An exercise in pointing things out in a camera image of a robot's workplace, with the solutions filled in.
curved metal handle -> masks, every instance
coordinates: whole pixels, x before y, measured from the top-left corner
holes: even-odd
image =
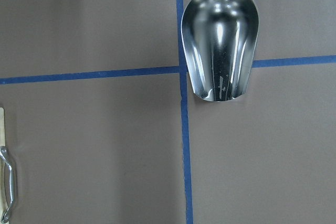
[[[9,195],[10,195],[10,201],[7,210],[3,213],[1,217],[1,223],[7,223],[9,221],[9,217],[11,216],[11,211],[13,208],[13,205],[15,203],[15,172],[13,163],[11,162],[11,159],[9,157],[7,148],[5,146],[0,146],[0,158],[5,162],[5,164],[8,167],[9,170]]]

scoop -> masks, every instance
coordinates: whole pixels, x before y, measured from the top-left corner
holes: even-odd
[[[191,0],[181,22],[194,93],[227,101],[246,92],[258,36],[253,0]]]

silver handle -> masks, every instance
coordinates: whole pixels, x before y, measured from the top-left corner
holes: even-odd
[[[9,170],[9,195],[10,195],[10,201],[7,210],[3,213],[1,217],[1,223],[7,223],[9,221],[9,217],[11,216],[12,208],[15,203],[15,172],[14,172],[14,166],[11,162],[11,159],[9,157],[7,148],[5,146],[0,146],[0,158],[5,162],[5,164],[8,167]]]

blue tape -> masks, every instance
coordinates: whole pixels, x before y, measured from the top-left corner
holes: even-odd
[[[255,60],[253,62],[252,67],[268,68],[268,67],[325,64],[325,63],[336,63],[336,55],[272,59],[272,60]]]
[[[0,78],[0,84],[65,81],[65,80],[95,79],[95,78],[124,77],[124,76],[144,76],[151,74],[165,74],[165,73],[179,73],[179,72],[180,68],[178,66],[175,66],[175,67],[138,68],[138,69],[125,69],[125,70],[82,72],[82,73],[62,73],[62,74],[50,74],[44,76]]]
[[[184,192],[186,198],[186,224],[193,224],[193,196],[192,177],[189,143],[189,119],[188,119],[188,95],[187,95],[187,66],[184,57],[184,50],[181,35],[181,20],[183,15],[183,0],[176,0],[177,14],[177,42],[179,46],[178,62],[180,67],[180,91],[181,91],[181,123],[183,143],[183,165],[184,165]]]

